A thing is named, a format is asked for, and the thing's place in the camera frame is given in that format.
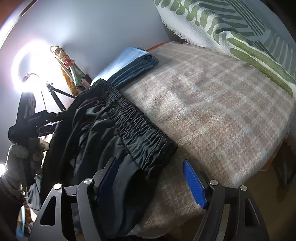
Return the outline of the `left gloved hand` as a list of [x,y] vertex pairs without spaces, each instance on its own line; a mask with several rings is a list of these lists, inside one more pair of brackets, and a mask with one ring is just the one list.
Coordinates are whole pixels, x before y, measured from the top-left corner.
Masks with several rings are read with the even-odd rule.
[[29,163],[29,169],[34,170],[37,175],[43,173],[42,160],[44,158],[44,152],[49,149],[49,143],[38,138],[38,144],[33,154],[29,153],[29,150],[22,145],[12,145],[9,148],[7,160],[6,160],[6,172],[4,178],[8,184],[15,190],[20,188],[22,181],[21,165],[25,162]]

